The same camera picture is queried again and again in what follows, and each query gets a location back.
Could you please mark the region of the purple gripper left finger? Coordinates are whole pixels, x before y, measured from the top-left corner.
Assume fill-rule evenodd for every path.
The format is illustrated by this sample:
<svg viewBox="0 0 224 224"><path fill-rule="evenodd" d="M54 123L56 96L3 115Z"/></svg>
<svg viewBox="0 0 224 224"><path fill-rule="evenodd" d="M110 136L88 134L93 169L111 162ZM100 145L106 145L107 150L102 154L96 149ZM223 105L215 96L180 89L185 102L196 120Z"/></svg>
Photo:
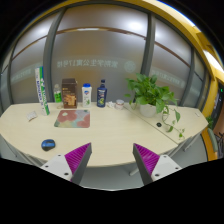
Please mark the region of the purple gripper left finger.
<svg viewBox="0 0 224 224"><path fill-rule="evenodd" d="M79 185L92 153L87 143L69 153L58 154L41 166L41 169Z"/></svg>

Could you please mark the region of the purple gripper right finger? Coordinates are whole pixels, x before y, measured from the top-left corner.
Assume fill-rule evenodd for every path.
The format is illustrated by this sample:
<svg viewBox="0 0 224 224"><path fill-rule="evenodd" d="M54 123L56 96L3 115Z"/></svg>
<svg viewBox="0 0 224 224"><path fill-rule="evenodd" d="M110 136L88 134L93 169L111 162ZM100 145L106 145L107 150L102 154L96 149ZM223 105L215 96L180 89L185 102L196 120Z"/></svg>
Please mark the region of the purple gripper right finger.
<svg viewBox="0 0 224 224"><path fill-rule="evenodd" d="M161 155L134 143L133 155L144 185L181 170L181 167L168 155Z"/></svg>

